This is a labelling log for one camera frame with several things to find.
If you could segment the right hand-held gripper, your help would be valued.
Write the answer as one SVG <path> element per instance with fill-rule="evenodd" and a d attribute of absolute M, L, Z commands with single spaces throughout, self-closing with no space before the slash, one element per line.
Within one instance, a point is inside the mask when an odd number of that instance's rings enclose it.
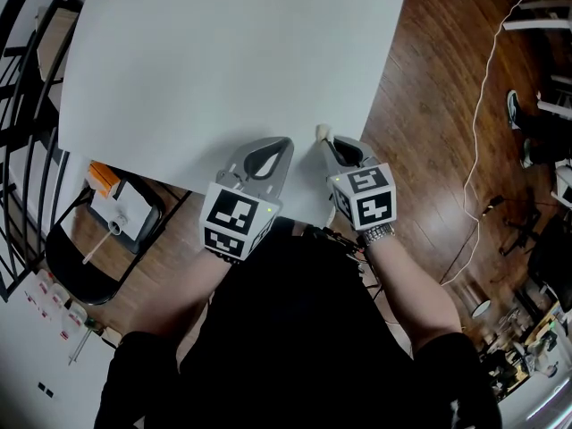
<path fill-rule="evenodd" d="M 328 186 L 336 209 L 355 231 L 369 230 L 397 218 L 397 190 L 390 166 L 366 143 L 335 136 L 322 140 Z M 341 173 L 342 166 L 369 166 Z"/>

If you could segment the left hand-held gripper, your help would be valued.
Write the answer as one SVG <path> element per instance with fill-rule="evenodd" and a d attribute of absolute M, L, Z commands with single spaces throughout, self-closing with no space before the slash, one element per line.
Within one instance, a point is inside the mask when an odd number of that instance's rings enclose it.
<path fill-rule="evenodd" d="M 282 209 L 294 143 L 271 137 L 240 146 L 209 184 L 199 217 L 201 245 L 223 260 L 246 260 Z M 230 187 L 259 187 L 259 196 Z"/>

